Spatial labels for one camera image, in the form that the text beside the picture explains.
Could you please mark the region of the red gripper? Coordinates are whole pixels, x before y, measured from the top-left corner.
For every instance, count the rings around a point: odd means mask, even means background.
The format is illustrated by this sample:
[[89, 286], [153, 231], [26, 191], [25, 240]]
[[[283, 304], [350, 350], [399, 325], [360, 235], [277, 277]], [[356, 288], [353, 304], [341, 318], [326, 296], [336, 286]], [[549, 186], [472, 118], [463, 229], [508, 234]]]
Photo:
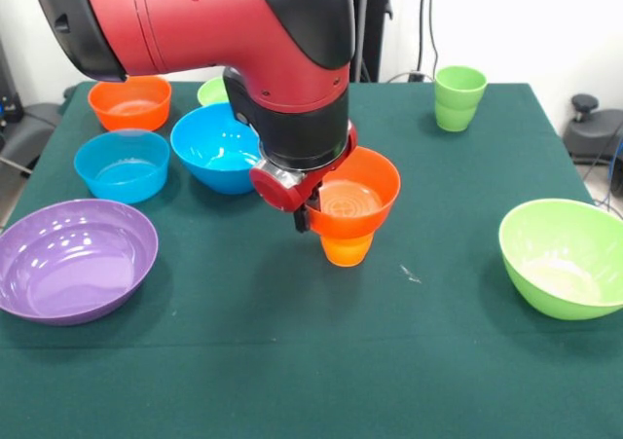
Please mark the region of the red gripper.
[[279, 166], [268, 159], [260, 150], [260, 161], [251, 168], [249, 177], [260, 197], [272, 207], [283, 212], [293, 212], [295, 229], [306, 233], [311, 229], [310, 216], [304, 204], [310, 200], [310, 207], [321, 210], [320, 188], [324, 177], [335, 170], [357, 146], [358, 134], [352, 121], [348, 122], [348, 141], [343, 152], [322, 167], [298, 170]]

